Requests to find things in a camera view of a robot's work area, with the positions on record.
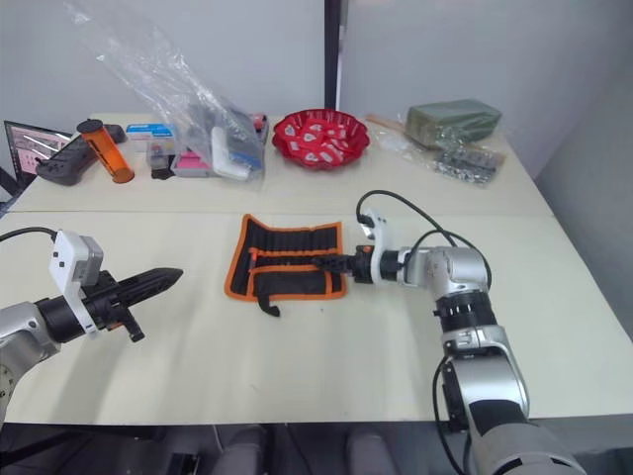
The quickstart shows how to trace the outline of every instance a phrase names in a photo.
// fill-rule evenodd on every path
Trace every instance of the red plastic tray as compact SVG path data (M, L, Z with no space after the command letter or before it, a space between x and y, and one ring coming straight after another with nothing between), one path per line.
M340 163L328 163L326 161L319 161L315 163L305 162L297 153L293 152L289 148L285 136L280 131L282 131L288 124L291 124L296 128L301 128L308 119L317 119L327 121L331 124L340 124L345 126L346 141L349 144L350 150L343 153L343 160ZM277 147L281 154L287 159L310 170L330 170L347 165L360 158L363 154L363 150L369 144L367 128L364 124L359 122L354 116L330 109L308 109L306 111L290 114L275 126L274 132L273 145Z

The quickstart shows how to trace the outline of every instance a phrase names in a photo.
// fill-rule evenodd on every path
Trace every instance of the orange cylinder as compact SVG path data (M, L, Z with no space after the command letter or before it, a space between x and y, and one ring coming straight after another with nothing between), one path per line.
M126 183L135 177L135 173L128 166L119 148L103 127L103 122L98 119L89 119L77 126L77 132L95 150L115 183Z

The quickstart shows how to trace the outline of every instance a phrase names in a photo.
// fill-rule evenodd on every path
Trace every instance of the gray wall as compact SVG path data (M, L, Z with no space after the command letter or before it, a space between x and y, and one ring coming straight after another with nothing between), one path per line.
M314 0L128 0L208 84L251 111L323 103L323 5ZM0 0L0 120L72 132L91 112L144 112L79 41L59 0ZM9 161L0 131L0 166Z
M534 177L632 46L631 0L349 0L341 108L475 97Z
M633 338L633 54L536 182Z

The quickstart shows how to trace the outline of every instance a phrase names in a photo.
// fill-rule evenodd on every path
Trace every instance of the white table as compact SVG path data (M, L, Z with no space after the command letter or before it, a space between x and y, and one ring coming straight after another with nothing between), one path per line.
M96 114L105 123L143 123L148 115ZM379 126L370 126L379 130ZM313 172L290 163L271 144L266 147L263 182L236 185L222 179L152 180L142 154L121 145L136 172L130 183L116 184L98 163L81 182L68 188L37 178L12 207L22 211L143 211L279 214L349 214L368 190L394 189L432 215L552 216L538 189L501 135L484 144L506 154L500 174L487 189L444 177L423 166L382 151L373 135L365 155L335 172ZM407 215L398 203L381 203L384 213Z
M344 247L364 242L345 215L258 214L273 226L342 219ZM157 266L185 270L168 292L133 307L146 339L82 337L18 385L7 421L210 424L432 419L430 379L440 325L424 291L350 284L337 301L281 302L281 319L223 292L238 213L12 213L23 226L94 237L117 278ZM410 244L427 227L391 223ZM492 301L531 397L531 416L633 413L633 345L588 270L547 216L446 216L494 270ZM0 306L57 293L45 236L0 245Z

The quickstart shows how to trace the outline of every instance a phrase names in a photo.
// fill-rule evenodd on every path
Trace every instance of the orange-trimmed tool pouch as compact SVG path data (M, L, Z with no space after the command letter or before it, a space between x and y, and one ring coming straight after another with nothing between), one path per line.
M271 300L323 300L345 295L345 276L313 265L317 256L341 254L341 223L315 228L269 228L245 215L225 282L230 297L258 302L279 317Z

